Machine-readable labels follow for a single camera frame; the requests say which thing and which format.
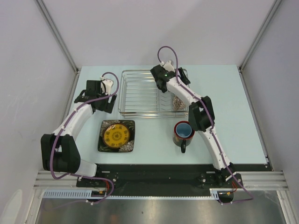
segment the mug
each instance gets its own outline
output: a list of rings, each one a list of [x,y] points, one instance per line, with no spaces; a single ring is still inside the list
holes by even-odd
[[[186,146],[190,145],[195,131],[188,121],[180,121],[174,126],[172,140],[174,144],[181,147],[181,152],[186,152]]]

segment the shiny floor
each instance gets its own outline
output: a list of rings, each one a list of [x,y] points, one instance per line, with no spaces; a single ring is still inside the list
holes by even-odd
[[[253,201],[223,205],[201,200],[106,200],[40,209],[37,224],[285,224],[275,191],[253,192]],[[244,198],[238,192],[237,198]],[[68,199],[43,199],[49,210]]]

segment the black mug handle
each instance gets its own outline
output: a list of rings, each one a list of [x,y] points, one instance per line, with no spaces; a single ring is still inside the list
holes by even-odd
[[[182,152],[182,153],[185,153],[185,152],[186,152],[186,140],[183,140],[183,141],[182,141],[182,144],[181,144],[181,152]]]

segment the white tabletop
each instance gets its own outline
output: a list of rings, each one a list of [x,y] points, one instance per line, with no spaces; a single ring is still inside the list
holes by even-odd
[[[74,99],[86,88],[86,80],[98,80],[106,71],[119,79],[123,70],[151,69],[153,66],[92,66],[82,67]],[[215,113],[215,127],[221,144],[235,164],[266,164],[262,146],[235,65],[182,65],[188,72],[190,88],[209,96]],[[98,151],[100,126],[106,119],[123,119],[118,112],[118,99],[111,114],[96,111],[85,123],[76,144],[81,158],[105,164],[209,164],[212,158],[199,134],[182,154],[174,145],[174,125],[186,118],[136,118],[135,145],[130,153]]]

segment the white wire rack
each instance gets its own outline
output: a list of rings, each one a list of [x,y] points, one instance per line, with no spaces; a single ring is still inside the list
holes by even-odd
[[[125,118],[186,117],[188,108],[173,110],[174,95],[162,93],[150,70],[125,70],[121,74],[118,110]]]

